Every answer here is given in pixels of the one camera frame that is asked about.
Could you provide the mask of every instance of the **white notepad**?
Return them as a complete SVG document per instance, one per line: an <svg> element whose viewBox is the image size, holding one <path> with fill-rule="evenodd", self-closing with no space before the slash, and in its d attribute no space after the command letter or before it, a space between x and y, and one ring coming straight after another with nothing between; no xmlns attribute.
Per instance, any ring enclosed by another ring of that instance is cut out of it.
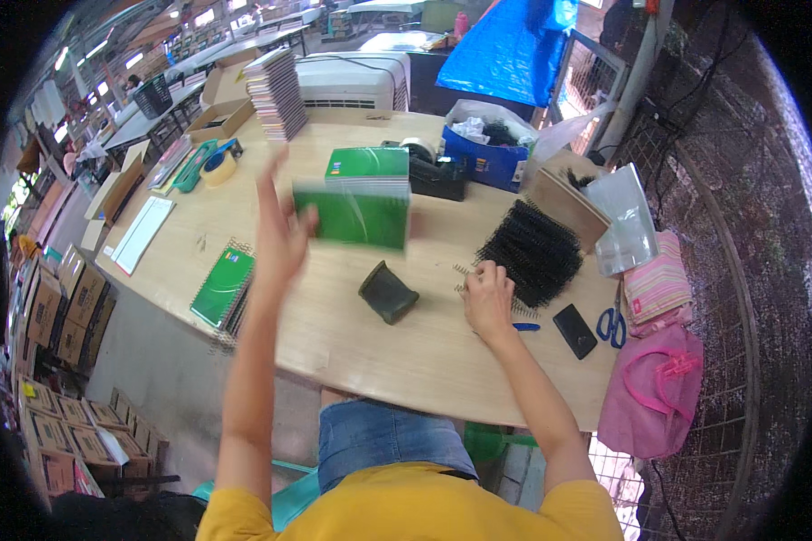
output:
<svg viewBox="0 0 812 541"><path fill-rule="evenodd" d="M175 206L174 201L151 196L138 211L136 219L132 221L130 229L124 234L117 248L111 253L111 260L128 275L132 275L141 259L144 250L157 234L165 218Z"/></svg>

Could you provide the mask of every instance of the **black basket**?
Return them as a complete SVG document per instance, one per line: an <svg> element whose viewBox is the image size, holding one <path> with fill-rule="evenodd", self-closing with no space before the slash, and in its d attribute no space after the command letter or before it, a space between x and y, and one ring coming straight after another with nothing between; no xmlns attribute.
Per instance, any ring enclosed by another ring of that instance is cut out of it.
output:
<svg viewBox="0 0 812 541"><path fill-rule="evenodd" d="M144 116L150 120L155 119L169 110L174 102L171 99L169 86L165 84L165 75L160 73L147 81L132 94L132 99Z"/></svg>

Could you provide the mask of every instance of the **air conditioner unit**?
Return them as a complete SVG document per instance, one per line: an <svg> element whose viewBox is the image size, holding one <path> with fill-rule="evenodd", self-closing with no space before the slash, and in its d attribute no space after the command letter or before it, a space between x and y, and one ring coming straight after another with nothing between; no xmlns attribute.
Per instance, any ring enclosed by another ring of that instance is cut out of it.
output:
<svg viewBox="0 0 812 541"><path fill-rule="evenodd" d="M315 53L296 62L307 107L409 111L411 78L406 53Z"/></svg>

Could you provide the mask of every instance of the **blue tarp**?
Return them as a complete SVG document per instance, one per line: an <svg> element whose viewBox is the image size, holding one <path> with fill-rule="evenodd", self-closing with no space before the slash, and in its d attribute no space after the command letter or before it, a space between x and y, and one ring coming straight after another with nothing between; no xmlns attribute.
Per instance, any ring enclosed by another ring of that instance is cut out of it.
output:
<svg viewBox="0 0 812 541"><path fill-rule="evenodd" d="M439 87L547 107L577 0L502 0L443 64Z"/></svg>

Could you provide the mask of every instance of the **woman's arm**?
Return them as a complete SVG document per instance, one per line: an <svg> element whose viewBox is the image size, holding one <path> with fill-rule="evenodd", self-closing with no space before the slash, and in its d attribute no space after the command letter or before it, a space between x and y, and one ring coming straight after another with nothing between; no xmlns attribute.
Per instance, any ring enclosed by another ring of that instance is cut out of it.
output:
<svg viewBox="0 0 812 541"><path fill-rule="evenodd" d="M277 320L292 279L304 262L307 238L318 221L315 211L299 219L292 202L280 205L277 201L273 176L285 157L283 149L257 183L259 258L237 356L228 373L217 460L217 489L246 488L268 509Z"/></svg>
<svg viewBox="0 0 812 541"><path fill-rule="evenodd" d="M565 481L595 481L572 411L512 326L513 291L506 268L483 261L475 274L466 276L466 319L502 365L526 426L547 460L544 493Z"/></svg>

